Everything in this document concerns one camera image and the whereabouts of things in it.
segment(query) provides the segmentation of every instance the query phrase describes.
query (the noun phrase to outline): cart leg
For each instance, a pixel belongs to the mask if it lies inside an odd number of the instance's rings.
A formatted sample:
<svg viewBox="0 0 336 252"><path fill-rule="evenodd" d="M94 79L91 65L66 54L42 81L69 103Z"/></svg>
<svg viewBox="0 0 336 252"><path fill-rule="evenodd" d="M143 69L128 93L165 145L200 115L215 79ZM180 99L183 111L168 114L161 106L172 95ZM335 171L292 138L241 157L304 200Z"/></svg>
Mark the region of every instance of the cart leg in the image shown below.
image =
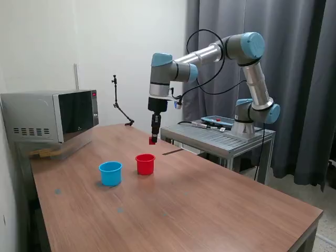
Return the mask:
<svg viewBox="0 0 336 252"><path fill-rule="evenodd" d="M233 171L237 173L240 172L240 157L239 156L234 158Z"/></svg>
<svg viewBox="0 0 336 252"><path fill-rule="evenodd" d="M226 167L226 159L224 157L219 158L219 165L223 166L223 167Z"/></svg>
<svg viewBox="0 0 336 252"><path fill-rule="evenodd" d="M267 185L268 183L268 174L271 166L273 143L274 139L264 143L264 147L262 148L263 151L261 154L257 181L265 185Z"/></svg>
<svg viewBox="0 0 336 252"><path fill-rule="evenodd" d="M229 170L233 170L233 157L231 157L230 159L227 159L227 164L226 164L226 168L228 168Z"/></svg>
<svg viewBox="0 0 336 252"><path fill-rule="evenodd" d="M160 135L160 139L162 141L165 141L167 143L172 143L172 140L170 138L167 138L166 136L164 136L163 134Z"/></svg>

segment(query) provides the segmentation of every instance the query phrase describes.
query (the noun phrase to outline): light blue joint cap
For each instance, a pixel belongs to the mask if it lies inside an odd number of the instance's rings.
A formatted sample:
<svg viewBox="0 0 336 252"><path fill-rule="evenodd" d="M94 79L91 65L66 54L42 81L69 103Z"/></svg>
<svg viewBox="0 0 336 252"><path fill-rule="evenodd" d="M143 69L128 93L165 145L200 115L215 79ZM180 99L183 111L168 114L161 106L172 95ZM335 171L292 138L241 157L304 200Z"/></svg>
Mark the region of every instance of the light blue joint cap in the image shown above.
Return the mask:
<svg viewBox="0 0 336 252"><path fill-rule="evenodd" d="M265 123L272 124L275 123L280 115L280 105L274 104L272 108L268 111L268 115L265 119Z"/></svg>
<svg viewBox="0 0 336 252"><path fill-rule="evenodd" d="M194 64L189 64L189 65L190 65L190 74L189 74L188 82L193 82L197 79L198 69L197 69L197 66L195 66Z"/></svg>
<svg viewBox="0 0 336 252"><path fill-rule="evenodd" d="M163 66L171 63L173 61L173 56L170 54L161 54L161 53L154 53L152 57L152 67Z"/></svg>
<svg viewBox="0 0 336 252"><path fill-rule="evenodd" d="M265 51L265 41L259 33L244 33L240 45L245 55L251 59L260 58Z"/></svg>
<svg viewBox="0 0 336 252"><path fill-rule="evenodd" d="M236 101L236 106L239 106L244 103L249 103L249 102L253 102L253 99L239 99Z"/></svg>

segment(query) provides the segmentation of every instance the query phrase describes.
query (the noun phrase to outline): red cup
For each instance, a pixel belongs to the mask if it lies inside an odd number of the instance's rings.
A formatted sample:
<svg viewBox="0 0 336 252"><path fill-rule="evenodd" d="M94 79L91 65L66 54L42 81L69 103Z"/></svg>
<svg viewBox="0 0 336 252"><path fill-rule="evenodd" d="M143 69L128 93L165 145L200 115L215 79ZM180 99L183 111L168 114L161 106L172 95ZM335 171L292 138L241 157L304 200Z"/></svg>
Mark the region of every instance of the red cup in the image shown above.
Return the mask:
<svg viewBox="0 0 336 252"><path fill-rule="evenodd" d="M135 157L136 169L140 175L151 175L154 172L155 156L152 154L140 154Z"/></svg>

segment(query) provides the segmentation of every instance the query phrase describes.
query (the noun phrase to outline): microwave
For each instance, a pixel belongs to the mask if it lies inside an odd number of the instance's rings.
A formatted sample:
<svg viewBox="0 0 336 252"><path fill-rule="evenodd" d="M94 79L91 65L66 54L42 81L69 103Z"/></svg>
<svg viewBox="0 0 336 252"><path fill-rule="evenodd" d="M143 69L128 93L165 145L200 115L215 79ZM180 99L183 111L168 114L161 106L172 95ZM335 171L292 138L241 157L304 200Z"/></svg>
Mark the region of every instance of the microwave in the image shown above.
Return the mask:
<svg viewBox="0 0 336 252"><path fill-rule="evenodd" d="M99 123L96 90L2 93L8 140L65 143Z"/></svg>

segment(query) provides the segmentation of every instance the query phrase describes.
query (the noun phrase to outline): white wall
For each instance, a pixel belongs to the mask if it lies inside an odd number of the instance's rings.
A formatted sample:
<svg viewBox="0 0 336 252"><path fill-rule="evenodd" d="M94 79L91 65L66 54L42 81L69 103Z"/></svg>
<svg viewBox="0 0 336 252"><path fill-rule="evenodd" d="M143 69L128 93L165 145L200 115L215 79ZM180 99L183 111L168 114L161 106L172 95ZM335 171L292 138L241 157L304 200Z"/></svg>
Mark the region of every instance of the white wall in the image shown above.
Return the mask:
<svg viewBox="0 0 336 252"><path fill-rule="evenodd" d="M0 68L0 92L5 91L5 84ZM0 251L17 251L18 229L14 182L11 171L13 160L9 155L6 133L0 112Z"/></svg>
<svg viewBox="0 0 336 252"><path fill-rule="evenodd" d="M148 94L151 59L155 52L174 58L184 54L186 0L75 0L80 88L96 88L100 125L128 122L113 108L112 75L118 79L118 103L135 120L134 126L151 131ZM181 83L172 83L175 94ZM162 125L182 119L173 103L162 114Z"/></svg>
<svg viewBox="0 0 336 252"><path fill-rule="evenodd" d="M2 1L0 32L7 91L76 87L76 31L70 0Z"/></svg>

